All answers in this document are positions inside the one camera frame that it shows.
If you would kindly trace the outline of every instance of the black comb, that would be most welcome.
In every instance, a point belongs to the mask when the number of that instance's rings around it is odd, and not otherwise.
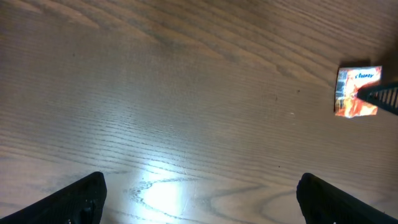
[[[395,218],[308,173],[298,183],[297,200],[307,224],[398,223]]]
[[[104,175],[94,172],[0,219],[0,224],[99,224],[105,198]]]
[[[358,90],[357,97],[398,115],[398,82],[388,85],[362,87]]]

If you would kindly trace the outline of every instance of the wood grain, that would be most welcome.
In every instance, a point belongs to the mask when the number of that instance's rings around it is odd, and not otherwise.
[[[395,116],[335,117],[394,0],[3,0],[0,216],[105,173],[102,223],[304,223],[320,176],[398,217]]]

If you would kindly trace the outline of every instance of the black plastic part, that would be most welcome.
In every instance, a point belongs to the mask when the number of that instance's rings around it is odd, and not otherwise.
[[[298,183],[297,200],[307,224],[398,223],[395,218],[308,173]]]
[[[101,172],[94,172],[58,192],[0,220],[0,224],[99,224],[106,198]]]
[[[398,115],[398,83],[360,88],[357,97]]]

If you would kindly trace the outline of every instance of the wooden surface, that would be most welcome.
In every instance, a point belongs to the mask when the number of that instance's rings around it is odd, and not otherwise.
[[[104,172],[101,223],[304,223],[311,172],[398,217],[398,119],[335,117],[398,2],[0,1],[0,216]]]

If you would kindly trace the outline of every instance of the colorful box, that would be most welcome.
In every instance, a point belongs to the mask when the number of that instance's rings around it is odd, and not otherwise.
[[[377,85],[381,78],[381,66],[340,68],[336,84],[335,114],[352,118],[376,115],[377,106],[356,97],[361,87]]]

